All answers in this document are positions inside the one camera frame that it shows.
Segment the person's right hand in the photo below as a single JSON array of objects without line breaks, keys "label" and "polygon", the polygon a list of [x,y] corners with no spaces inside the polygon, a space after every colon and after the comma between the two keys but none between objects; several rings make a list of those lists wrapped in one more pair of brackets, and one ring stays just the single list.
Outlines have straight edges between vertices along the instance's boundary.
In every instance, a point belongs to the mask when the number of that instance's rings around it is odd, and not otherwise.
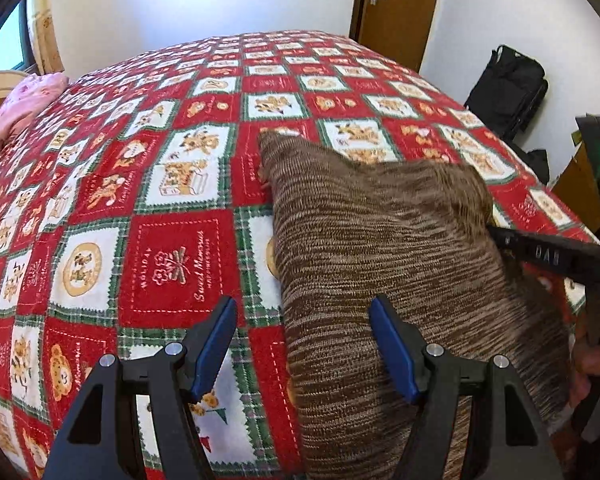
[{"label": "person's right hand", "polygon": [[569,405],[576,408],[590,393],[590,376],[600,376],[600,344],[590,344],[585,336],[576,339],[571,351]]}]

